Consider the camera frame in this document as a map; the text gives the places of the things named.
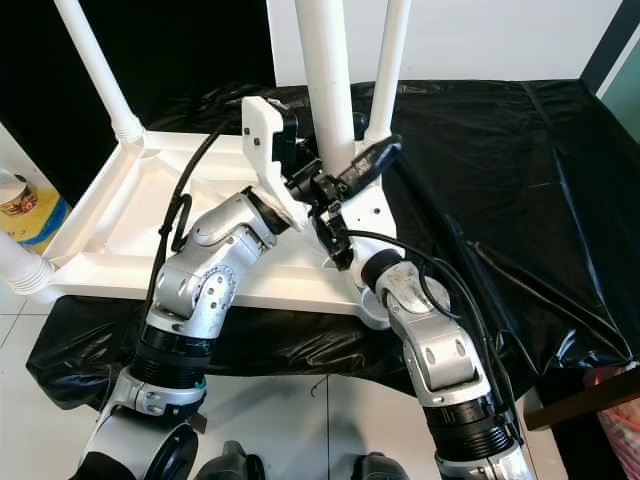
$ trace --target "black cable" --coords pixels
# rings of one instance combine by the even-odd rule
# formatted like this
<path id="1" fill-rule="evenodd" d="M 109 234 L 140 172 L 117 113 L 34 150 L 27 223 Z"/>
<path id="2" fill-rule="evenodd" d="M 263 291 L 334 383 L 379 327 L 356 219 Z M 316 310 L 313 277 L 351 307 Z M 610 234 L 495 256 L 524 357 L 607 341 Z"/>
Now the black cable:
<path id="1" fill-rule="evenodd" d="M 509 375 L 506 369 L 504 368 L 502 361 L 500 360 L 500 356 L 498 355 L 495 345 L 491 341 L 491 336 L 489 334 L 489 330 L 487 328 L 486 322 L 484 321 L 484 317 L 482 316 L 482 312 L 477 302 L 473 298 L 473 295 L 471 294 L 471 291 L 468 285 L 466 284 L 466 282 L 464 281 L 464 279 L 462 278 L 462 276 L 449 263 L 445 262 L 444 260 L 440 258 L 431 257 L 430 255 L 422 252 L 421 250 L 411 245 L 408 245 L 400 240 L 396 240 L 395 238 L 389 237 L 387 235 L 383 235 L 375 232 L 367 232 L 363 230 L 347 230 L 346 234 L 350 237 L 371 238 L 373 240 L 386 242 L 386 243 L 395 245 L 397 247 L 403 248 L 419 256 L 422 259 L 422 263 L 419 269 L 419 281 L 425 296 L 432 303 L 434 308 L 438 310 L 438 312 L 442 313 L 443 315 L 453 320 L 459 320 L 461 316 L 454 314 L 453 312 L 445 309 L 442 305 L 440 305 L 434 299 L 433 294 L 429 290 L 427 282 L 424 278 L 426 274 L 426 266 L 429 264 L 435 267 L 445 277 L 447 277 L 447 279 L 462 294 L 462 296 L 465 299 L 465 302 L 469 305 L 469 308 L 472 311 L 472 317 L 474 319 L 474 323 L 476 324 L 475 326 L 477 330 L 477 335 L 480 337 L 481 344 L 482 344 L 482 357 L 484 360 L 484 364 L 486 366 L 487 380 L 489 381 L 489 384 L 491 385 L 491 389 L 494 392 L 496 403 L 501 408 L 505 406 L 505 402 L 501 394 L 501 389 L 498 385 L 497 377 L 495 375 L 495 372 L 493 371 L 494 362 L 498 367 L 498 371 L 502 380 L 501 382 L 502 387 L 503 389 L 506 390 L 506 393 L 507 393 L 506 405 L 509 407 L 509 409 L 511 410 L 514 416 L 514 429 L 515 429 L 514 433 L 516 434 L 518 439 L 521 440 L 522 437 L 520 435 L 520 424 L 518 419 L 518 413 L 516 411 L 515 398 L 513 394 L 513 388 L 511 386 L 511 381 L 509 380 Z"/>
<path id="2" fill-rule="evenodd" d="M 184 244 L 184 238 L 182 234 L 184 232 L 184 228 L 187 223 L 187 218 L 189 216 L 189 211 L 191 210 L 191 195 L 188 193 L 182 194 L 189 177 L 195 170 L 198 162 L 202 159 L 204 154 L 209 150 L 213 142 L 222 134 L 222 132 L 227 128 L 227 125 L 230 120 L 224 121 L 222 124 L 218 126 L 213 132 L 211 132 L 207 138 L 204 139 L 202 144 L 198 147 L 198 149 L 191 156 L 191 159 L 185 166 L 180 178 L 178 178 L 178 182 L 176 183 L 175 188 L 173 189 L 173 194 L 171 195 L 171 200 L 169 201 L 169 207 L 167 207 L 167 211 L 164 216 L 164 220 L 162 222 L 162 226 L 158 233 L 160 233 L 160 243 L 158 244 L 158 250 L 156 251 L 156 255 L 153 259 L 153 265 L 151 267 L 151 276 L 149 277 L 149 286 L 147 288 L 147 297 L 144 303 L 144 311 L 145 316 L 151 308 L 151 303 L 153 302 L 153 294 L 156 288 L 156 277 L 158 276 L 158 272 L 162 265 L 166 260 L 167 253 L 167 245 L 169 243 L 169 234 L 173 228 L 173 222 L 178 215 L 180 209 L 182 209 L 182 213 L 180 215 L 180 219 L 178 220 L 178 227 L 176 229 L 176 235 L 174 236 L 172 242 L 173 247 L 181 247 Z"/>
<path id="3" fill-rule="evenodd" d="M 431 293 L 431 290 L 429 289 L 429 286 L 427 285 L 426 280 L 424 279 L 426 275 L 426 262 L 430 262 L 432 260 L 431 257 L 426 255 L 424 252 L 418 250 L 417 248 L 412 247 L 411 245 L 401 242 L 400 240 L 396 240 L 395 238 L 382 235 L 381 233 L 366 232 L 364 230 L 347 230 L 346 234 L 350 237 L 371 238 L 373 240 L 379 240 L 381 242 L 390 243 L 397 247 L 404 248 L 405 250 L 408 250 L 418 255 L 420 258 L 422 258 L 424 262 L 420 266 L 420 275 L 418 275 L 419 277 L 418 280 L 420 281 L 420 287 L 422 287 L 422 290 L 424 291 L 425 296 L 427 297 L 429 302 L 431 302 L 433 307 L 436 310 L 438 310 L 438 312 L 440 312 L 442 315 L 449 317 L 453 320 L 460 320 L 461 318 L 460 315 L 456 315 L 455 313 L 451 312 L 450 310 L 447 310 L 442 305 L 440 305 L 440 303 L 433 296 L 433 293 Z"/>
<path id="4" fill-rule="evenodd" d="M 500 329 L 497 332 L 497 335 L 503 335 L 503 334 L 509 334 L 509 338 L 514 341 L 518 347 L 518 349 L 520 349 L 521 352 L 526 352 L 527 349 L 525 348 L 524 344 L 522 343 L 522 341 L 516 336 L 511 334 L 511 332 L 509 332 L 509 330 L 506 329 Z M 496 338 L 495 340 L 495 345 L 496 345 L 496 349 L 498 348 L 498 338 Z M 533 363 L 533 360 L 531 360 L 531 356 L 530 355 L 524 355 L 524 361 L 527 363 L 527 366 L 529 367 L 529 370 L 531 370 L 532 372 L 536 372 L 538 370 L 538 367 Z"/>

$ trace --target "yellow container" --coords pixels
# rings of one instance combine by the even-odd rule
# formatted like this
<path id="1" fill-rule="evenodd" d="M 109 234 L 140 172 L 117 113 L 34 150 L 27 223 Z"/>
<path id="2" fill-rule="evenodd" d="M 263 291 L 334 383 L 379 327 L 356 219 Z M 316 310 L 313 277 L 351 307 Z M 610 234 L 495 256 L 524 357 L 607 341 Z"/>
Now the yellow container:
<path id="1" fill-rule="evenodd" d="M 69 212 L 54 189 L 36 188 L 25 181 L 18 196 L 0 204 L 0 229 L 28 250 L 42 254 Z"/>

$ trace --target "white pipe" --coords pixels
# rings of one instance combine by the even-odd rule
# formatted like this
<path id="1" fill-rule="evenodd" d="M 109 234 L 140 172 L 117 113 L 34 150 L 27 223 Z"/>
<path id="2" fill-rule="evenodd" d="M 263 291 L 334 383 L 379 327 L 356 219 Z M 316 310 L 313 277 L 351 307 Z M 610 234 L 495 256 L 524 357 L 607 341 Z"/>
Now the white pipe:
<path id="1" fill-rule="evenodd" d="M 111 117 L 116 138 L 123 142 L 137 140 L 144 133 L 144 128 L 131 112 L 78 0 L 55 0 L 55 4 Z"/>
<path id="2" fill-rule="evenodd" d="M 29 253 L 0 230 L 0 277 L 16 293 L 35 293 L 46 285 L 53 266 L 35 253 Z"/>
<path id="3" fill-rule="evenodd" d="M 342 0 L 296 0 L 318 153 L 337 175 L 355 156 L 347 37 Z"/>
<path id="4" fill-rule="evenodd" d="M 411 0 L 388 0 L 384 22 L 382 49 L 378 62 L 376 87 L 369 127 L 364 134 L 364 147 L 369 147 L 391 135 L 391 117 L 396 101 L 402 50 L 407 34 Z"/>

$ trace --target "white wall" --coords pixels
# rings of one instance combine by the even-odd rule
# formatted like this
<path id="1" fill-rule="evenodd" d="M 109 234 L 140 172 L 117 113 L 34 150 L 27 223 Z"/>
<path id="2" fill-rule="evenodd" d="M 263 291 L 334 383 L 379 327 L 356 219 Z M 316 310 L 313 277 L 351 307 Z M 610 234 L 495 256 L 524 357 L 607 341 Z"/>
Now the white wall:
<path id="1" fill-rule="evenodd" d="M 37 187 L 53 188 L 47 177 L 36 167 L 18 142 L 0 123 L 0 167 L 22 175 Z"/>
<path id="2" fill-rule="evenodd" d="M 578 78 L 621 1 L 413 0 L 400 78 Z M 351 82 L 374 80 L 386 1 L 344 4 Z M 276 81 L 304 84 L 294 0 L 267 5 Z"/>

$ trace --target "black wall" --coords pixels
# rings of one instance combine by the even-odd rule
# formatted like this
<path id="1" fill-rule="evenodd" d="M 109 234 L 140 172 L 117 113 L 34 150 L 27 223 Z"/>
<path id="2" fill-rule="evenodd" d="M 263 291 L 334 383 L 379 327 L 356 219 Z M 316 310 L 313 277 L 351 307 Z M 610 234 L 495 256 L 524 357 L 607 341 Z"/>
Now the black wall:
<path id="1" fill-rule="evenodd" d="M 275 84 L 265 0 L 82 6 L 143 123 L 170 90 Z M 0 35 L 0 121 L 75 204 L 115 145 L 106 112 L 53 0 L 0 2 Z"/>

